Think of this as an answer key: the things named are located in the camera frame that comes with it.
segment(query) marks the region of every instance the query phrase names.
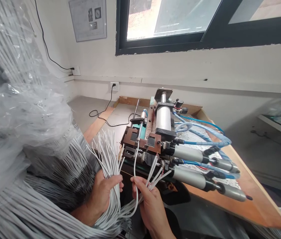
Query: picture frame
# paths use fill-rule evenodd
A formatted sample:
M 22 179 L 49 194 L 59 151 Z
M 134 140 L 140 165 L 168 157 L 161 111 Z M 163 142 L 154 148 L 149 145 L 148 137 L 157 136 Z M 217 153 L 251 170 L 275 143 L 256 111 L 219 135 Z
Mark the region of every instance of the picture frame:
M 70 0 L 76 42 L 107 37 L 106 0 Z

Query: window frame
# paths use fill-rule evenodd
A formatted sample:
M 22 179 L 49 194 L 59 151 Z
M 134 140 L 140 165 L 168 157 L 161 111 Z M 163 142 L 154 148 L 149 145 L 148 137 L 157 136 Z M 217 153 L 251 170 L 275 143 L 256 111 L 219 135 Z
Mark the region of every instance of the window frame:
M 115 55 L 281 44 L 281 17 L 229 24 L 241 2 L 222 0 L 205 32 L 127 41 L 129 0 L 117 0 Z

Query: black cable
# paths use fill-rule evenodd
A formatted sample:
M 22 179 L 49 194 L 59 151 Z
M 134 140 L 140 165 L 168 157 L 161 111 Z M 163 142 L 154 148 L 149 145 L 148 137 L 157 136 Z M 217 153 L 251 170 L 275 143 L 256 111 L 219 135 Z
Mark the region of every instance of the black cable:
M 112 101 L 112 97 L 113 97 L 113 87 L 114 87 L 114 84 L 112 85 L 111 99 L 110 99 L 109 103 L 107 104 L 106 109 L 103 110 L 103 111 L 100 112 L 100 113 L 98 112 L 98 110 L 92 110 L 88 115 L 89 115 L 90 117 L 95 117 L 95 116 L 97 116 L 99 119 L 104 120 L 104 121 L 106 122 L 106 124 L 107 124 L 109 127 L 116 127 L 116 126 L 128 125 L 128 124 L 130 123 L 130 117 L 131 117 L 131 115 L 133 115 L 134 113 L 131 113 L 131 114 L 128 116 L 128 123 L 126 123 L 126 124 L 118 124 L 118 125 L 110 125 L 110 124 L 107 122 L 106 119 L 101 118 L 101 117 L 99 116 L 101 113 L 103 113 L 103 112 L 105 112 L 105 111 L 107 110 L 108 106 L 110 105 L 110 102 Z
M 49 54 L 48 48 L 47 48 L 47 44 L 46 44 L 45 39 L 44 39 L 44 31 L 43 31 L 42 23 L 41 23 L 40 16 L 39 16 L 37 0 L 34 0 L 34 1 L 35 1 L 35 8 L 36 8 L 36 10 L 37 10 L 38 19 L 39 19 L 40 26 L 41 26 L 41 29 L 42 29 L 43 42 L 44 42 L 44 45 L 45 45 L 45 47 L 46 47 L 46 49 L 47 49 L 47 55 L 48 55 L 48 57 L 50 58 L 50 60 L 53 61 L 53 60 L 51 59 L 51 57 L 50 57 L 50 54 Z M 60 65 L 59 65 L 58 63 L 56 63 L 55 61 L 53 61 L 53 62 L 54 62 L 55 64 L 57 64 L 59 67 L 61 67 L 62 69 L 64 69 L 64 70 L 74 70 L 74 67 L 68 68 L 68 69 L 67 69 L 67 68 L 64 68 L 64 67 L 60 66 Z
M 260 135 L 257 131 L 255 130 L 252 130 L 250 131 L 250 133 L 254 133 L 255 135 L 259 136 L 259 137 L 265 137 L 273 142 L 275 142 L 276 144 L 280 145 L 281 146 L 281 143 L 278 142 L 278 141 L 275 141 L 274 139 L 270 138 L 268 135 L 267 135 L 267 132 L 264 132 L 263 135 Z

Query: wall socket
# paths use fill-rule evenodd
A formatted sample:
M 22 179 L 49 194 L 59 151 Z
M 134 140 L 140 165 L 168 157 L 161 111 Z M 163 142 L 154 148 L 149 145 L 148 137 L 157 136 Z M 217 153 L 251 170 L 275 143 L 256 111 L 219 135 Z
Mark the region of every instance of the wall socket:
M 72 70 L 73 75 L 81 75 L 80 72 L 80 67 L 79 66 L 75 66 L 74 70 Z
M 116 84 L 116 85 L 113 87 L 113 91 L 120 91 L 120 83 L 119 83 L 119 82 L 116 82 L 116 81 L 111 81 L 111 85 L 110 85 L 110 88 L 111 88 L 111 89 L 112 89 L 113 84 Z

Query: wall baseboard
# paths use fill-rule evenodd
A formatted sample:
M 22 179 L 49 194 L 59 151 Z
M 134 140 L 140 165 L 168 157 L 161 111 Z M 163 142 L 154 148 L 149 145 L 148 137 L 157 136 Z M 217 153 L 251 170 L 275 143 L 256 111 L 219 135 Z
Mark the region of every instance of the wall baseboard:
M 124 76 L 73 76 L 74 80 L 81 81 L 118 81 L 126 83 L 142 83 L 170 86 L 189 86 L 225 90 L 243 90 L 281 93 L 280 84 L 246 83 L 246 82 L 219 82 L 215 80 L 195 80 L 191 78 L 152 78 L 152 77 L 124 77 Z

